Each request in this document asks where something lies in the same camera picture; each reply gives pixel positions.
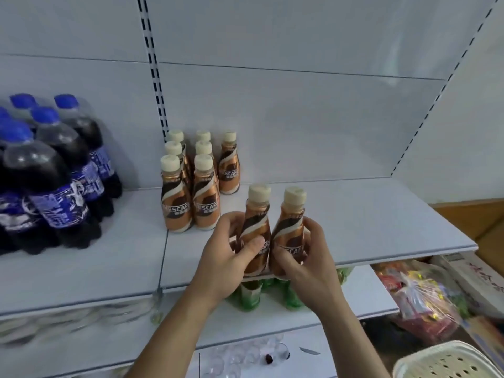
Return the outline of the person's left hand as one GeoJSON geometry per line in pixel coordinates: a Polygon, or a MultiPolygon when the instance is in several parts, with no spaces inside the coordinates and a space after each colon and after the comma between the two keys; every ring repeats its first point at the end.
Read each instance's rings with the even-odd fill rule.
{"type": "Polygon", "coordinates": [[[238,235],[245,213],[231,211],[220,217],[206,242],[190,291],[208,311],[230,296],[241,284],[247,266],[236,265],[230,238],[238,235]]]}

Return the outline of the person's right hand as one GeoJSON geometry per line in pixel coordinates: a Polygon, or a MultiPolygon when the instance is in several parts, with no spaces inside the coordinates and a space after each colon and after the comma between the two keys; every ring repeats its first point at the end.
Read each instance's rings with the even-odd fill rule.
{"type": "Polygon", "coordinates": [[[309,217],[304,217],[303,223],[310,231],[309,252],[301,264],[302,276],[290,281],[301,301],[322,319],[342,302],[344,296],[324,230],[309,217]]]}

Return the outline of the brown coffee drink bottle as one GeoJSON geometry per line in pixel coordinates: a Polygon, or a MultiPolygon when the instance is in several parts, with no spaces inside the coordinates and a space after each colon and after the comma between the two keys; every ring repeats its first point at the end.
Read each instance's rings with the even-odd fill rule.
{"type": "Polygon", "coordinates": [[[271,188],[267,184],[256,183],[249,186],[245,221],[239,235],[236,236],[235,252],[240,252],[249,241],[259,235],[264,238],[264,245],[246,267],[245,277],[258,276],[267,267],[271,241],[271,229],[268,219],[270,194],[271,188]]]}
{"type": "Polygon", "coordinates": [[[271,235],[268,267],[276,279],[288,281],[284,270],[274,255],[274,249],[286,250],[301,264],[305,258],[305,213],[307,193],[298,186],[287,187],[281,204],[281,214],[271,235]]]}

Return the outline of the person's right forearm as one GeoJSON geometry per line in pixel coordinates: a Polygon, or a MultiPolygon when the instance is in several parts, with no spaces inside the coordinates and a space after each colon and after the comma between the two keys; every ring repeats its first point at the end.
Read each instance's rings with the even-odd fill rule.
{"type": "Polygon", "coordinates": [[[337,378],[391,378],[342,293],[313,310],[324,329],[337,378]]]}

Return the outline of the person's left forearm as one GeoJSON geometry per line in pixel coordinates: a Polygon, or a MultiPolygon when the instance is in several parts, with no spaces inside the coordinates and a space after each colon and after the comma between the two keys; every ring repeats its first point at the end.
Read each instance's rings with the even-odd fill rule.
{"type": "Polygon", "coordinates": [[[233,291],[187,288],[124,378],[185,378],[206,321],[233,291]]]}

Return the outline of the group of coffee bottles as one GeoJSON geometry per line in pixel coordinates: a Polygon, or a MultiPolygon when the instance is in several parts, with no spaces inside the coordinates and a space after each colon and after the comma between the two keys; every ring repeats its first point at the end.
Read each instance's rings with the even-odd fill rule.
{"type": "Polygon", "coordinates": [[[221,216],[221,191],[211,135],[201,132],[193,161],[180,129],[168,132],[165,155],[160,158],[160,204],[168,232],[183,233],[195,225],[212,230],[221,216]]]}

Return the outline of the white shelf board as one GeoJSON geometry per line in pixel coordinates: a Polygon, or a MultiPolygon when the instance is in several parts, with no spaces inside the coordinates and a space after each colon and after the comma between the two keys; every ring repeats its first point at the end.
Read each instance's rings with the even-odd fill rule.
{"type": "MultiPolygon", "coordinates": [[[[298,183],[338,267],[475,251],[476,243],[393,178],[298,183]]],[[[130,190],[89,248],[0,256],[0,319],[183,290],[211,232],[167,232],[161,188],[130,190]]]]}
{"type": "MultiPolygon", "coordinates": [[[[398,312],[398,306],[369,266],[353,269],[342,286],[357,318],[398,312]]],[[[123,324],[96,321],[82,330],[54,337],[38,337],[26,345],[0,348],[0,378],[67,378],[130,364],[157,328],[157,314],[123,324]]],[[[225,300],[208,318],[196,350],[271,337],[294,330],[319,327],[308,308],[289,310],[279,284],[261,293],[258,307],[242,311],[225,300]]]]}

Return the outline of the cluster of clear glass cups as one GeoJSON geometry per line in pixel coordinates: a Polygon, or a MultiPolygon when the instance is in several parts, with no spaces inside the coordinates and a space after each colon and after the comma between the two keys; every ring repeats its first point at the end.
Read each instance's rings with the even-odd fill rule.
{"type": "Polygon", "coordinates": [[[244,378],[259,368],[286,362],[291,352],[283,334],[221,345],[199,354],[198,378],[244,378]]]}

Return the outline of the clear bag of snacks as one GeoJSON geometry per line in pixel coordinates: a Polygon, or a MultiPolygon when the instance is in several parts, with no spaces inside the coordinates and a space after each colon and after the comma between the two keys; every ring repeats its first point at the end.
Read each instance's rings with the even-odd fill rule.
{"type": "Polygon", "coordinates": [[[471,315],[462,289],[442,267],[411,259],[372,268],[399,307],[393,322],[426,344],[447,341],[471,315]]]}

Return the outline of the white perforated plastic basket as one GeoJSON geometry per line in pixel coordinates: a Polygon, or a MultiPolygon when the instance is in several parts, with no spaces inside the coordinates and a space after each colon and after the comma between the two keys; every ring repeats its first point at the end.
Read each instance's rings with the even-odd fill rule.
{"type": "Polygon", "coordinates": [[[478,349],[449,341],[400,358],[393,378],[504,378],[504,373],[478,349]]]}

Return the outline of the white cardboard box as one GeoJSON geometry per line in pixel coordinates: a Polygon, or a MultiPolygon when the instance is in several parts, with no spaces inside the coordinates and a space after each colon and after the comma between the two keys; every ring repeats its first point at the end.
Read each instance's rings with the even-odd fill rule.
{"type": "Polygon", "coordinates": [[[504,277],[475,252],[436,255],[431,263],[444,269],[455,281],[470,311],[504,321],[504,277]]]}

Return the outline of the slotted white shelf upright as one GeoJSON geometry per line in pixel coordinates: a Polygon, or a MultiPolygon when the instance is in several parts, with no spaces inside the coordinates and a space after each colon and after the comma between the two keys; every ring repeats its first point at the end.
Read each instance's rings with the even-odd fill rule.
{"type": "Polygon", "coordinates": [[[140,21],[142,26],[142,34],[144,37],[145,47],[147,51],[148,64],[150,67],[150,73],[153,83],[155,101],[157,105],[157,111],[159,115],[160,124],[162,127],[163,140],[168,141],[168,123],[166,117],[166,107],[164,101],[164,95],[162,91],[162,82],[158,67],[158,61],[155,50],[155,42],[153,36],[153,30],[149,17],[148,1],[147,0],[136,0],[138,11],[140,13],[140,21]]]}
{"type": "Polygon", "coordinates": [[[457,59],[457,63],[454,67],[454,69],[451,71],[449,77],[444,80],[444,84],[443,84],[443,87],[440,89],[438,95],[436,96],[436,98],[434,99],[433,103],[432,103],[432,106],[429,108],[428,112],[426,113],[425,117],[421,120],[421,123],[419,124],[418,128],[416,129],[415,133],[413,134],[411,140],[409,141],[408,145],[406,146],[404,152],[402,153],[401,157],[399,158],[397,164],[394,166],[392,172],[390,173],[390,176],[389,178],[393,178],[394,177],[394,174],[397,173],[397,169],[401,163],[401,161],[403,160],[403,158],[405,157],[406,153],[408,152],[409,148],[412,146],[413,144],[413,141],[415,140],[415,138],[417,137],[417,135],[419,134],[419,131],[421,131],[423,125],[425,124],[425,122],[427,121],[427,119],[429,118],[430,114],[432,113],[432,110],[435,108],[436,104],[438,103],[439,99],[442,98],[442,95],[445,91],[445,89],[447,88],[448,84],[450,83],[450,80],[454,77],[454,74],[457,72],[457,69],[460,67],[461,63],[463,62],[464,60],[464,57],[467,55],[467,52],[471,49],[471,46],[473,45],[474,41],[476,40],[476,37],[477,35],[479,34],[479,32],[482,30],[486,20],[489,18],[489,16],[491,15],[493,9],[495,8],[495,6],[498,4],[499,0],[493,0],[492,4],[491,4],[491,7],[488,8],[488,11],[485,15],[485,17],[482,19],[481,23],[479,24],[479,26],[477,26],[477,30],[476,32],[472,35],[471,37],[471,40],[469,41],[469,43],[466,45],[466,47],[464,48],[464,51],[463,53],[459,56],[459,58],[457,59]]]}

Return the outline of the group of dark cola bottles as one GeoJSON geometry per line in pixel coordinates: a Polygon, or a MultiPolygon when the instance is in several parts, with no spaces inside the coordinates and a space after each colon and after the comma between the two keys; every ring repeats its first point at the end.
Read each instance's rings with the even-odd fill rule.
{"type": "Polygon", "coordinates": [[[99,162],[53,107],[27,93],[9,100],[16,113],[0,118],[0,225],[31,255],[88,248],[114,214],[99,162]]]}

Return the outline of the orange and blue box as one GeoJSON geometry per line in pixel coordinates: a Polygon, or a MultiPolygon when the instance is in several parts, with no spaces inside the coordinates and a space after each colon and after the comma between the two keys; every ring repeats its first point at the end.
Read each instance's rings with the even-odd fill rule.
{"type": "Polygon", "coordinates": [[[504,374],[504,320],[484,316],[464,319],[462,328],[491,362],[504,374]]]}

